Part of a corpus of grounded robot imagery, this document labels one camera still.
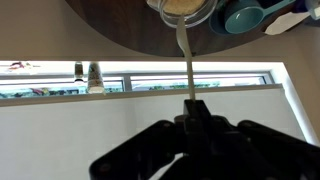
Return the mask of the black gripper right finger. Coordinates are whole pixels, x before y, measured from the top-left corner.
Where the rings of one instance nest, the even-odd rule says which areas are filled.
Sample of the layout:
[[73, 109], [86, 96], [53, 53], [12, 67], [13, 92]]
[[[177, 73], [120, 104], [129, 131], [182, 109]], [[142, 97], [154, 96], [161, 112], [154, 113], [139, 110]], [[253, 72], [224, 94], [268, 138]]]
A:
[[320, 180], [320, 148], [251, 120], [237, 129], [286, 180]]

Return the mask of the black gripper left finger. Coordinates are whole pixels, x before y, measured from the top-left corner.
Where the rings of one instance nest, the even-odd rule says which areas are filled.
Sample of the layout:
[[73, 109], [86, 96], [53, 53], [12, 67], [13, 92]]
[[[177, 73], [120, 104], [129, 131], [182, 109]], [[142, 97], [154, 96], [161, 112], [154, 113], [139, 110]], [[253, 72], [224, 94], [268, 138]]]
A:
[[89, 167], [90, 180], [148, 180], [183, 149], [182, 127], [160, 120]]

